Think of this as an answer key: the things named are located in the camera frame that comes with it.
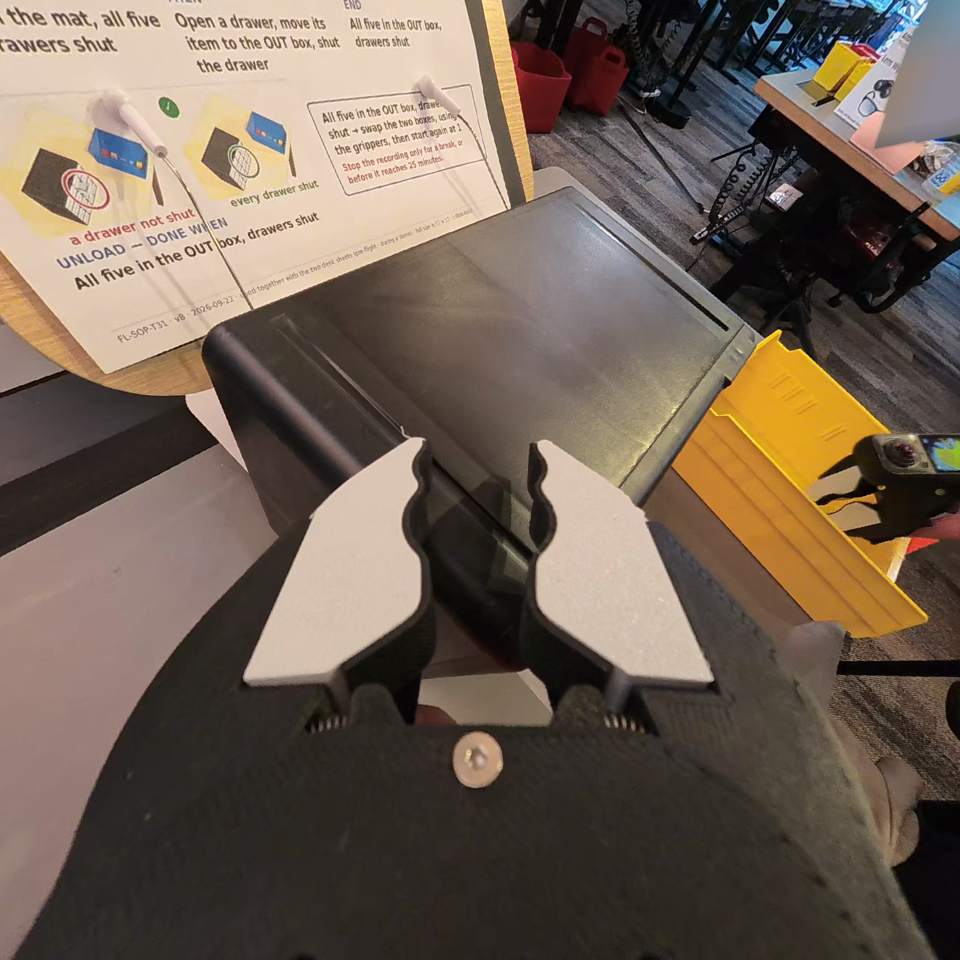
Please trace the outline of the black drawer cabinet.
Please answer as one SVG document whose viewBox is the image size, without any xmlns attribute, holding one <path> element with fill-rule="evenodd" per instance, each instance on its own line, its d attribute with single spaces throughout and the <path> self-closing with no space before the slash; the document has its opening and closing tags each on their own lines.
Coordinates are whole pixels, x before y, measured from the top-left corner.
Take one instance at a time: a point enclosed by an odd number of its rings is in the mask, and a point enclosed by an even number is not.
<svg viewBox="0 0 960 960">
<path fill-rule="evenodd" d="M 201 358 L 278 534 L 425 439 L 438 601 L 512 665 L 530 445 L 554 443 L 641 506 L 760 342 L 564 187 L 225 321 Z"/>
</svg>

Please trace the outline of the wooden table with black frame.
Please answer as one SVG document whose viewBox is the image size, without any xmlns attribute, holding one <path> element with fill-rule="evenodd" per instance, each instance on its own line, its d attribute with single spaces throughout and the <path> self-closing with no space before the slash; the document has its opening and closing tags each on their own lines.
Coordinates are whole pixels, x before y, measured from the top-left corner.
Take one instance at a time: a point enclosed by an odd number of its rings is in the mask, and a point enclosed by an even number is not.
<svg viewBox="0 0 960 960">
<path fill-rule="evenodd" d="M 958 145 L 937 141 L 880 147 L 883 114 L 859 127 L 834 115 L 837 102 L 812 80 L 814 70 L 760 78 L 764 103 L 755 123 L 762 142 L 795 149 L 813 170 L 802 187 L 797 243 L 805 267 L 846 299 L 879 314 L 926 283 L 958 255 L 958 191 L 946 194 L 921 161 L 943 153 L 937 174 L 951 173 Z"/>
</svg>

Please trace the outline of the small printed sheet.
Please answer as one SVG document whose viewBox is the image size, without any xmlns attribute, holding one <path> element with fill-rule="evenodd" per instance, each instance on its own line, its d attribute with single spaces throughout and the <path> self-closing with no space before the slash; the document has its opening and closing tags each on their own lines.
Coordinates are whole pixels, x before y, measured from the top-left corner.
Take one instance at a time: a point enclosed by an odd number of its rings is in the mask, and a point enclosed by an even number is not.
<svg viewBox="0 0 960 960">
<path fill-rule="evenodd" d="M 842 102 L 838 102 L 834 115 L 853 128 L 874 114 L 883 114 L 894 87 L 900 62 L 884 57 L 876 61 L 869 73 Z"/>
</svg>

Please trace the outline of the large yellow bin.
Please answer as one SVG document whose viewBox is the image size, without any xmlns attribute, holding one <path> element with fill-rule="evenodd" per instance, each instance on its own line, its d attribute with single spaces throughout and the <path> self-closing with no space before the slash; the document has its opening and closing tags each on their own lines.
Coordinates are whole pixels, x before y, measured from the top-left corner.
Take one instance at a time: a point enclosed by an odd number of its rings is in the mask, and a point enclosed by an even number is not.
<svg viewBox="0 0 960 960">
<path fill-rule="evenodd" d="M 907 539 L 851 538 L 809 495 L 857 441 L 886 429 L 781 337 L 756 346 L 673 469 L 811 619 L 855 639 L 918 627 L 928 615 L 896 583 Z"/>
</svg>

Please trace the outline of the white peg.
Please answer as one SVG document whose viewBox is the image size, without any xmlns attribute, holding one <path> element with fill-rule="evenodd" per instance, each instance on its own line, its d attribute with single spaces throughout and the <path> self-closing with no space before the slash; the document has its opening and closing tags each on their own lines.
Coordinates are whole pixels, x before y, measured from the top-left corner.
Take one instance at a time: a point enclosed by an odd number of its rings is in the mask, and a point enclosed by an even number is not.
<svg viewBox="0 0 960 960">
<path fill-rule="evenodd" d="M 126 92 L 114 88 L 102 89 L 91 106 L 90 115 L 97 126 L 105 130 L 123 127 L 132 132 L 157 159 L 168 159 L 169 148 Z"/>
<path fill-rule="evenodd" d="M 459 104 L 454 102 L 433 78 L 426 75 L 421 76 L 415 83 L 415 89 L 424 100 L 436 103 L 452 117 L 459 118 L 462 115 L 462 108 Z"/>
</svg>

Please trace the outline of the small yellow bin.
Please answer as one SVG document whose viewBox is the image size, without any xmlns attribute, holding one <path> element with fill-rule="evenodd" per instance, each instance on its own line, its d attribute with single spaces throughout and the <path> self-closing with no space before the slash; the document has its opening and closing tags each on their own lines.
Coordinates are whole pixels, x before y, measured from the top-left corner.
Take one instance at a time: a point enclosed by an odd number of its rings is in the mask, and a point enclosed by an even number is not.
<svg viewBox="0 0 960 960">
<path fill-rule="evenodd" d="M 834 43 L 812 81 L 825 91 L 839 90 L 860 63 L 860 55 L 846 41 Z"/>
<path fill-rule="evenodd" d="M 870 56 L 864 56 L 858 60 L 856 65 L 853 66 L 842 84 L 834 93 L 834 99 L 837 101 L 837 103 L 842 102 L 851 94 L 851 92 L 873 68 L 876 62 L 877 60 Z"/>
</svg>

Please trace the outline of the instruction sheet on wooden board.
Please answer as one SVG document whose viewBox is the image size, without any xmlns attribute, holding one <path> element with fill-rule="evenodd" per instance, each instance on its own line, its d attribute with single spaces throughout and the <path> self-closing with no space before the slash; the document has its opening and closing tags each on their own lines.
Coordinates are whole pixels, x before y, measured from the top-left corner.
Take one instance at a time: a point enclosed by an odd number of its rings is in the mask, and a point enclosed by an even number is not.
<svg viewBox="0 0 960 960">
<path fill-rule="evenodd" d="M 534 198 L 534 176 L 512 58 L 507 16 L 501 1 L 468 1 L 481 54 L 487 106 L 493 109 L 494 140 L 509 151 L 507 193 L 516 207 Z M 1 257 L 2 371 L 45 364 L 77 377 L 133 394 L 183 397 L 211 388 L 201 359 L 201 340 L 144 359 L 113 373 L 103 372 L 6 256 Z"/>
</svg>

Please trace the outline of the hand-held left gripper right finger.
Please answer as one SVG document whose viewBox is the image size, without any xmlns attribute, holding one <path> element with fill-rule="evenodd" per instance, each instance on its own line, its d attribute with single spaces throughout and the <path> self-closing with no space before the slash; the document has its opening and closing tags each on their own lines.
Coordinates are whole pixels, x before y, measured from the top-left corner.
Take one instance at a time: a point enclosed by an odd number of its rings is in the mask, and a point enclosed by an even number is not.
<svg viewBox="0 0 960 960">
<path fill-rule="evenodd" d="M 527 484 L 523 661 L 550 706 L 582 686 L 609 714 L 638 690 L 708 690 L 714 672 L 642 508 L 548 439 L 530 444 Z"/>
</svg>

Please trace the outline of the white instruction sheet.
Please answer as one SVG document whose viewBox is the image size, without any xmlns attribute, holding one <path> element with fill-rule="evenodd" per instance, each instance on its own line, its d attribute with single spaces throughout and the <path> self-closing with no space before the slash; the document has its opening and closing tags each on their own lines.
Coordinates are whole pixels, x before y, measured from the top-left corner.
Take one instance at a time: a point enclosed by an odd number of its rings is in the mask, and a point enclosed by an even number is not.
<svg viewBox="0 0 960 960">
<path fill-rule="evenodd" d="M 112 374 L 506 210 L 466 4 L 2 2 L 2 255 Z"/>
</svg>

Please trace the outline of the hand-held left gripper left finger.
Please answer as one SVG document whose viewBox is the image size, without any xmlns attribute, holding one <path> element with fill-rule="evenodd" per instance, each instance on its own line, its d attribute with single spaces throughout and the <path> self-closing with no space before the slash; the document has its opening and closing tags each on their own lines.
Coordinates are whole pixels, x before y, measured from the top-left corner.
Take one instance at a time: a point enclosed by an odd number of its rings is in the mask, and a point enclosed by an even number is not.
<svg viewBox="0 0 960 960">
<path fill-rule="evenodd" d="M 429 444 L 407 438 L 310 515 L 243 674 L 254 689 L 321 686 L 346 709 L 387 690 L 416 722 L 437 619 L 426 556 Z"/>
</svg>

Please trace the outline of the white desk sheet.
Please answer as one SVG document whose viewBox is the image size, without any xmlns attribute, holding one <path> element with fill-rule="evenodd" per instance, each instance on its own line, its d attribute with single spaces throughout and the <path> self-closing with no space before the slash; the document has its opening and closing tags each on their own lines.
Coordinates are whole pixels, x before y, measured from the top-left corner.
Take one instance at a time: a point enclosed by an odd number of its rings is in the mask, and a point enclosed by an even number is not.
<svg viewBox="0 0 960 960">
<path fill-rule="evenodd" d="M 195 419 L 211 434 L 216 442 L 245 471 L 249 469 L 244 460 L 234 431 L 229 424 L 224 408 L 215 390 L 202 390 L 188 393 L 184 397 L 186 406 Z"/>
</svg>

